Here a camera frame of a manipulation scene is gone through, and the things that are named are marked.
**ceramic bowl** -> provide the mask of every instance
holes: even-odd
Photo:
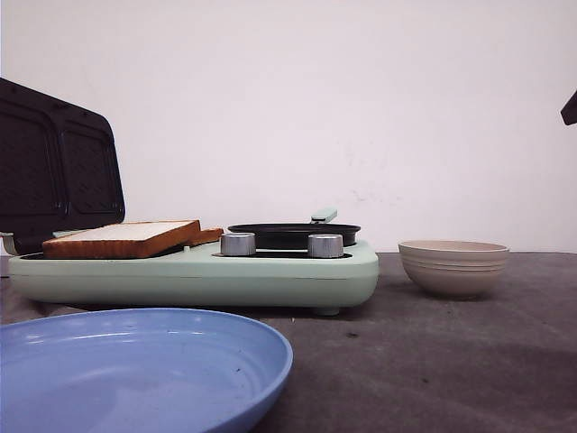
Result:
[[[503,273],[508,248],[464,241],[406,241],[398,245],[408,277],[423,290],[469,299],[491,290]]]

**appliance foot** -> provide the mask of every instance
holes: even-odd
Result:
[[[317,316],[336,316],[341,312],[338,307],[317,307],[313,309],[313,313]]]

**bread slice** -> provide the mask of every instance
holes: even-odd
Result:
[[[50,259],[143,259],[183,244],[200,231],[198,220],[112,224],[50,239]]]
[[[197,246],[201,244],[208,244],[211,242],[216,242],[220,239],[221,234],[224,230],[220,227],[217,228],[205,228],[199,232],[194,233],[185,243],[187,246]]]

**sandwich maker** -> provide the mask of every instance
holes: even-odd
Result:
[[[358,226],[323,225],[335,217],[334,209],[313,215],[311,224],[229,227],[225,236],[256,232],[256,251],[248,255],[223,254],[222,238],[147,259],[47,259],[43,241],[124,220],[112,129],[101,115],[0,78],[0,131],[0,232],[14,255],[8,264],[12,285],[27,298],[310,307],[334,315],[374,292],[377,255],[354,237]],[[344,240],[342,254],[310,257],[309,232],[329,237],[335,231]]]

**table surface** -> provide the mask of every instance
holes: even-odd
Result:
[[[513,253],[475,301],[427,297],[398,254],[379,256],[372,298],[337,317],[222,309],[277,328],[294,349],[255,433],[577,431],[577,254]],[[35,302],[0,284],[3,323],[111,308]]]

